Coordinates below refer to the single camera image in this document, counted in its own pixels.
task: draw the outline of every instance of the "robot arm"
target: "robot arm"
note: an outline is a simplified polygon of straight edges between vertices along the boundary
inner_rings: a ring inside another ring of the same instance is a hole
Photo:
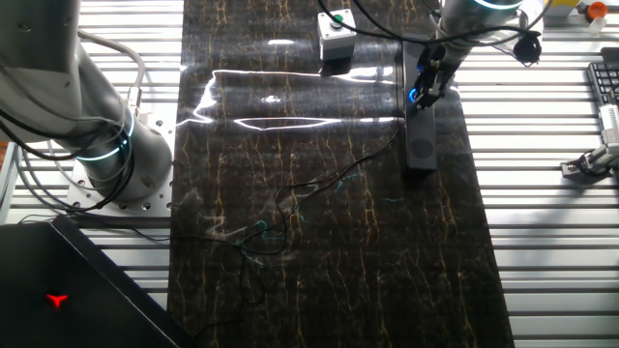
[[[171,152],[160,134],[134,117],[138,91],[132,89],[124,102],[82,47],[79,5],[0,2],[0,109],[15,120],[0,118],[9,131],[0,131],[0,138],[51,138],[72,154],[79,151],[76,159],[103,196],[118,188],[115,175],[131,158],[133,170],[116,199],[139,199],[166,180]]]
[[[445,39],[465,33],[501,26],[517,17],[516,11],[522,0],[446,0],[441,18],[436,25],[436,39]],[[427,46],[422,53],[418,70],[419,77],[414,84],[415,105],[420,109],[432,106],[445,96],[445,88],[460,64],[472,48],[490,34],[470,36],[466,39],[446,41]],[[537,33],[526,34],[516,46],[528,51],[523,57],[537,62],[541,54]]]

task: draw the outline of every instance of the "black wire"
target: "black wire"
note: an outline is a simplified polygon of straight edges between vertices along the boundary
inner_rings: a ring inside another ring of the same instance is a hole
[[[126,147],[125,146],[121,146],[120,151],[118,151],[118,157],[119,157],[120,165],[121,166],[125,165],[124,150],[127,149],[127,152],[129,153],[129,157],[131,157],[130,159],[128,158],[130,160],[129,167],[128,167],[128,169],[126,169],[126,170],[124,170],[122,172],[124,177],[123,176],[119,177],[119,179],[116,181],[116,184],[114,185],[114,187],[112,188],[110,193],[106,197],[104,197],[101,202],[95,204],[92,207],[89,207],[89,208],[77,208],[77,207],[74,207],[73,205],[70,205],[69,203],[66,203],[66,202],[63,202],[63,201],[59,200],[53,194],[51,194],[51,192],[49,192],[41,184],[41,182],[39,181],[37,176],[33,174],[32,175],[32,179],[35,181],[35,184],[39,187],[39,189],[41,189],[51,199],[53,199],[56,202],[60,203],[61,206],[56,206],[56,205],[54,205],[52,203],[49,203],[45,199],[43,199],[40,195],[38,195],[32,189],[32,187],[30,185],[30,182],[28,181],[28,179],[25,177],[23,171],[21,170],[20,163],[16,164],[17,165],[17,173],[19,174],[19,177],[21,178],[21,181],[23,181],[24,185],[26,185],[26,187],[30,190],[32,195],[35,196],[43,204],[45,204],[46,206],[50,207],[51,209],[64,210],[66,212],[71,212],[71,213],[77,213],[77,212],[86,213],[86,212],[91,211],[91,210],[101,209],[102,207],[104,207],[105,205],[109,204],[114,199],[116,199],[120,195],[120,193],[125,189],[125,187],[129,183],[129,181],[133,177],[133,172],[134,172],[134,168],[135,168],[135,156],[131,156],[132,155],[131,151],[133,150],[132,149],[132,143],[131,143],[131,140],[129,139],[129,135],[127,134],[127,132],[125,130],[122,130],[122,131],[125,133],[125,136],[127,137],[127,146]],[[31,166],[30,161],[29,161],[29,159],[28,159],[26,154],[24,154],[24,162],[26,163],[28,171],[33,173],[32,166]]]
[[[422,0],[422,4],[424,4],[424,6],[426,6],[426,7],[427,7],[427,9],[430,11],[430,13],[431,13],[431,14],[433,14],[434,16],[436,16],[436,17],[440,17],[440,16],[441,16],[441,14],[440,14],[438,11],[436,11],[436,10],[435,10],[435,9],[434,9],[434,8],[433,8],[433,7],[432,7],[432,6],[428,3],[428,2],[427,2],[427,0]]]
[[[352,168],[354,168],[354,167],[355,167],[355,166],[357,166],[358,164],[360,164],[360,163],[362,163],[362,162],[364,162],[364,161],[366,161],[366,160],[373,159],[373,158],[375,158],[375,157],[377,157],[377,156],[381,155],[381,154],[382,154],[383,152],[385,152],[387,149],[391,148],[391,146],[394,144],[394,141],[396,141],[396,138],[398,138],[398,135],[399,135],[399,130],[398,130],[398,131],[396,131],[396,133],[395,133],[395,134],[394,134],[394,136],[391,138],[391,140],[389,140],[389,142],[388,142],[385,146],[383,146],[380,150],[378,150],[378,151],[376,151],[376,152],[374,152],[374,153],[371,153],[371,154],[369,154],[369,155],[367,155],[367,156],[364,156],[364,157],[362,157],[362,158],[360,158],[360,159],[357,159],[357,160],[355,160],[354,162],[352,162],[352,163],[350,163],[350,164],[345,165],[344,167],[342,167],[342,168],[340,168],[340,169],[338,169],[338,170],[336,170],[336,171],[332,172],[331,174],[327,175],[325,178],[323,178],[323,179],[321,179],[321,180],[311,181],[311,182],[301,183],[301,184],[294,184],[294,185],[289,185],[289,186],[286,186],[286,187],[282,187],[282,188],[280,188],[280,189],[277,191],[276,195],[275,195],[275,202],[276,202],[276,206],[277,206],[278,211],[279,211],[280,216],[281,216],[281,221],[280,221],[280,222],[278,222],[278,223],[276,223],[276,224],[274,224],[274,225],[272,225],[272,226],[268,226],[268,227],[266,227],[266,228],[264,228],[264,229],[262,229],[262,230],[260,230],[260,231],[254,232],[254,233],[252,233],[252,234],[248,235],[246,238],[244,238],[244,239],[241,241],[241,244],[242,244],[242,245],[244,245],[244,244],[245,244],[247,241],[249,241],[250,239],[255,238],[256,236],[258,236],[258,235],[260,235],[260,234],[262,234],[262,233],[264,233],[264,232],[267,232],[267,231],[269,231],[269,230],[273,229],[273,227],[275,227],[275,226],[277,226],[277,225],[283,224],[283,241],[282,241],[282,243],[281,243],[280,248],[279,248],[278,250],[275,250],[275,251],[268,251],[268,252],[257,251],[257,250],[249,249],[249,248],[247,248],[247,247],[244,247],[244,250],[245,250],[245,251],[247,251],[247,252],[254,253],[254,254],[259,254],[259,255],[276,255],[276,254],[279,254],[279,253],[281,253],[282,251],[284,251],[284,249],[285,249],[285,244],[286,244],[286,241],[287,241],[287,235],[288,235],[288,233],[287,233],[287,232],[288,232],[288,225],[287,225],[286,221],[287,221],[290,217],[292,217],[292,216],[294,215],[294,213],[296,212],[297,208],[299,208],[299,206],[300,206],[302,203],[304,203],[306,200],[310,199],[312,196],[314,196],[314,195],[316,195],[317,193],[322,192],[322,191],[324,191],[324,190],[326,190],[326,189],[330,188],[331,186],[333,186],[333,185],[334,185],[335,183],[337,183],[337,182],[338,182],[338,181],[339,181],[339,180],[340,180],[340,179],[341,179],[344,175],[346,175],[346,173],[348,173],[348,172],[349,172]],[[284,191],[285,189],[294,189],[294,188],[307,187],[307,186],[311,186],[311,185],[320,184],[320,183],[325,182],[325,181],[326,181],[326,179],[328,179],[328,178],[330,178],[330,177],[332,177],[332,176],[334,176],[334,175],[336,175],[336,174],[338,174],[338,173],[340,173],[340,174],[339,174],[339,175],[338,175],[338,176],[337,176],[337,177],[336,177],[333,181],[331,181],[328,185],[326,185],[326,186],[324,186],[324,187],[322,187],[322,188],[319,188],[319,189],[317,189],[317,190],[315,190],[315,191],[311,192],[311,193],[310,193],[310,194],[308,194],[305,198],[303,198],[301,201],[299,201],[299,202],[298,202],[298,203],[297,203],[297,204],[296,204],[296,205],[295,205],[295,206],[294,206],[294,207],[290,210],[290,213],[288,213],[288,215],[286,215],[286,214],[283,212],[283,210],[281,209],[280,203],[278,202],[278,201],[279,201],[280,194],[281,194],[281,192],[282,192],[282,191]]]
[[[483,29],[472,30],[472,31],[469,31],[469,32],[466,32],[466,33],[462,33],[462,34],[453,35],[453,36],[447,37],[447,38],[433,39],[433,40],[410,39],[410,38],[405,38],[402,35],[398,35],[398,34],[395,34],[395,33],[394,33],[394,35],[377,34],[377,33],[372,33],[372,32],[368,32],[368,31],[365,31],[365,30],[354,28],[354,27],[352,27],[352,26],[350,26],[350,25],[348,25],[348,24],[346,24],[344,22],[339,21],[337,18],[335,18],[333,16],[333,14],[331,14],[329,9],[327,9],[327,7],[325,6],[323,0],[316,0],[316,1],[318,2],[318,6],[320,6],[322,11],[329,18],[332,21],[339,23],[342,27],[344,27],[344,28],[346,28],[346,29],[348,29],[348,30],[350,30],[352,32],[358,33],[358,34],[362,34],[362,35],[366,35],[366,36],[370,36],[370,37],[375,37],[375,38],[380,38],[380,39],[399,40],[399,41],[404,41],[404,42],[413,43],[413,44],[429,45],[429,44],[440,44],[440,43],[452,42],[452,41],[455,41],[455,40],[466,39],[466,38],[471,37],[471,36],[478,36],[478,35],[482,35],[482,34],[489,33],[489,32],[494,32],[494,31],[499,31],[499,30],[510,30],[510,31],[518,32],[518,33],[523,34],[523,35],[534,35],[536,37],[540,36],[539,32],[535,32],[535,31],[531,31],[531,30],[527,30],[527,29],[521,29],[521,28],[518,28],[518,27],[509,26],[509,25],[487,27],[487,28],[483,28]]]
[[[22,223],[25,223],[25,222],[29,222],[29,221],[26,221],[26,220],[28,218],[33,218],[33,217],[37,217],[37,218],[56,218],[58,216],[57,215],[55,215],[55,216],[45,216],[45,215],[39,215],[39,214],[30,214],[30,215],[27,215],[27,216],[23,217],[17,224],[22,224]]]
[[[37,130],[34,127],[30,127],[28,125],[26,125],[25,123],[17,120],[15,117],[9,115],[6,111],[0,109],[0,117],[6,119],[7,121],[11,122],[12,124],[20,127],[21,129],[25,130],[25,131],[30,131],[33,134],[39,135],[39,136],[44,136],[44,137],[48,137],[48,138],[52,138],[52,139],[76,139],[76,138],[80,138],[83,136],[88,136],[88,135],[92,135],[95,134],[97,132],[102,132],[104,130],[104,128],[95,128],[94,130],[90,130],[85,132],[82,135],[66,135],[66,134],[54,134],[54,133],[50,133],[50,132],[46,132],[46,131],[42,131],[42,130]]]
[[[509,55],[510,57],[514,58],[517,62],[519,62],[520,64],[522,64],[522,66],[523,66],[524,68],[531,68],[531,66],[533,66],[533,63],[531,63],[531,64],[529,64],[529,65],[526,65],[525,63],[520,62],[520,61],[519,61],[519,60],[518,60],[518,59],[517,59],[517,58],[516,58],[516,57],[515,57],[515,56],[514,56],[514,55],[513,55],[510,51],[507,51],[507,50],[505,50],[505,49],[503,49],[503,48],[500,48],[500,47],[497,47],[497,46],[495,46],[495,45],[493,45],[493,46],[492,46],[492,48],[494,48],[494,49],[498,50],[499,52],[505,53],[505,54]]]
[[[19,137],[17,135],[15,135],[15,133],[13,133],[8,127],[7,125],[4,124],[4,122],[0,121],[0,130],[2,130],[11,140],[12,142],[14,142],[15,144],[19,145],[20,148],[26,150],[27,152],[31,153],[32,155],[35,155],[38,158],[44,159],[44,160],[72,160],[74,158],[77,158],[83,154],[86,153],[86,151],[88,151],[90,149],[90,147],[92,146],[92,144],[97,140],[97,138],[99,138],[99,135],[93,135],[88,141],[86,141],[86,144],[84,144],[84,146],[82,146],[79,150],[77,150],[76,152],[74,152],[73,154],[67,155],[67,156],[50,156],[50,155],[46,155],[38,150],[35,150],[33,148],[31,148],[30,146],[28,146],[28,144],[26,144],[25,142],[23,142],[21,139],[19,139]]]
[[[380,24],[376,19],[374,19],[374,17],[371,16],[371,14],[369,14],[368,11],[366,11],[366,8],[364,8],[363,5],[361,5],[361,3],[359,3],[359,0],[352,0],[352,2],[355,3],[355,5],[357,5],[357,8],[359,8],[359,11],[361,11],[362,14],[364,14],[364,16],[372,23],[374,24],[378,29],[382,30],[383,32],[391,35],[392,37],[396,38],[398,37],[398,34],[394,33],[393,31],[391,31],[390,29],[387,29],[384,25]]]

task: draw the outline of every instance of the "green button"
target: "green button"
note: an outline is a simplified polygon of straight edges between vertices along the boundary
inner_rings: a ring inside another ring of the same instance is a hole
[[[334,29],[341,29],[341,24],[344,22],[344,17],[342,17],[340,14],[336,14],[334,15],[334,18],[336,20],[331,22],[331,27]]]

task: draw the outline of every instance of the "orange object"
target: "orange object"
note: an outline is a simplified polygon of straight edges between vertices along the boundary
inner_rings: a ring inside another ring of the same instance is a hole
[[[608,14],[608,7],[604,3],[599,1],[594,2],[587,9],[587,16],[590,19],[595,19],[598,17],[604,18],[606,14]]]

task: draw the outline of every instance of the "metal rail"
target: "metal rail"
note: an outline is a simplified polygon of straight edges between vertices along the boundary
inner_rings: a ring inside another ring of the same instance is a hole
[[[566,181],[559,162],[599,145],[597,110],[585,69],[600,48],[619,46],[619,14],[599,37],[549,29],[538,66],[523,68],[492,49],[476,49],[457,72],[512,329],[519,348],[619,347],[619,199],[614,179],[586,187]],[[183,1],[83,1],[80,25],[144,56],[143,107],[149,124],[175,122]],[[85,45],[125,94],[134,64]],[[73,164],[66,162],[65,169]],[[52,163],[35,161],[43,183],[67,194]],[[7,223],[50,211],[20,181]],[[144,230],[167,236],[168,230]],[[131,232],[85,230],[165,307],[169,244]]]

